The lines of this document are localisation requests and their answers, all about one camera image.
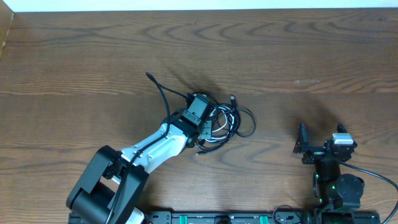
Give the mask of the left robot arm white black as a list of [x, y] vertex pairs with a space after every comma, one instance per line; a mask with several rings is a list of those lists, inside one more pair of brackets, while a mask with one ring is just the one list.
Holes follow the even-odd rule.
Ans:
[[69, 223], [144, 223], [146, 216], [136, 205], [149, 174], [206, 134], [215, 106], [208, 95], [191, 94], [186, 109], [165, 118], [141, 142], [119, 151], [100, 148], [67, 198]]

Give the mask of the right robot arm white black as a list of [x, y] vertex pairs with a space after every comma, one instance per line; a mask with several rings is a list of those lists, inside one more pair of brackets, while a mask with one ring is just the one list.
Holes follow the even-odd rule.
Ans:
[[357, 146], [342, 123], [322, 146], [311, 146], [306, 126], [299, 125], [293, 153], [302, 155], [303, 164], [315, 166], [313, 191], [320, 201], [319, 207], [303, 213], [303, 223], [354, 221], [353, 213], [361, 206], [364, 181], [353, 174], [342, 174], [340, 165], [351, 159]]

